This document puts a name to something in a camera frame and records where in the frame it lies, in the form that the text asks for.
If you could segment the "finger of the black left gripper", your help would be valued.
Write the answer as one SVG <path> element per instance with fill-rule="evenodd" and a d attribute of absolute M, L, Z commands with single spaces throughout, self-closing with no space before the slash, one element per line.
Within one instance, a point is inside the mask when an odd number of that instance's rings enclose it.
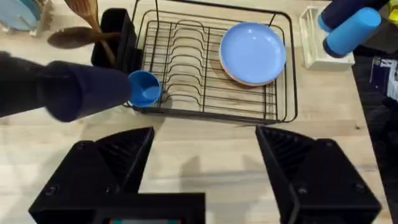
<path fill-rule="evenodd" d="M 1 51 L 1 117 L 43 107 L 38 97 L 43 67 Z"/>

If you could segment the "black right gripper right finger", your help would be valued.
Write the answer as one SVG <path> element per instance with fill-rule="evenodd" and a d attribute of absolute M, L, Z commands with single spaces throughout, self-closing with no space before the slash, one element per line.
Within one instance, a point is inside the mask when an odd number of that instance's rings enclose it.
<path fill-rule="evenodd" d="M 372 223 L 381 204 L 338 143 L 266 126 L 256 137 L 281 223 Z"/>

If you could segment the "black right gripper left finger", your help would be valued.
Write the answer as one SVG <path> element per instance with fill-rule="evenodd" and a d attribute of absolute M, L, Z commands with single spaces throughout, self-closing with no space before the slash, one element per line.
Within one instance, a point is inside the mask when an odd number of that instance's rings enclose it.
<path fill-rule="evenodd" d="M 93 223 L 102 196 L 138 192 L 154 135 L 146 127 L 76 142 L 28 213 L 36 223 Z"/>

